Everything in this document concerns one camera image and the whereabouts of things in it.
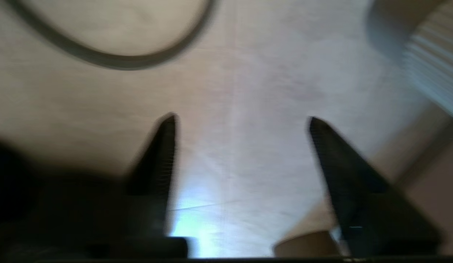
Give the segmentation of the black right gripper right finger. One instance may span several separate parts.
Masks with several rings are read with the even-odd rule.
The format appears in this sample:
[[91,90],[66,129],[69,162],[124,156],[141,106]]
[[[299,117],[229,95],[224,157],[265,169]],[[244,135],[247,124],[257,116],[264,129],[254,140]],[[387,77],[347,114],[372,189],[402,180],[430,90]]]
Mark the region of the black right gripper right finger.
[[341,234],[352,256],[433,256],[442,236],[333,128],[311,117],[309,133]]

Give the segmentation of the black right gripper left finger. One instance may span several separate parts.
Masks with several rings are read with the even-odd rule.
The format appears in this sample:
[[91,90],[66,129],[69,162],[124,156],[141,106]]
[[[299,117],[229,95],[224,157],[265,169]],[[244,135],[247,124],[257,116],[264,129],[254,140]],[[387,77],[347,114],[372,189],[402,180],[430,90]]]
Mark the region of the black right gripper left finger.
[[146,258],[187,258],[184,237],[170,237],[168,210],[175,172],[178,116],[163,115],[126,183],[128,245]]

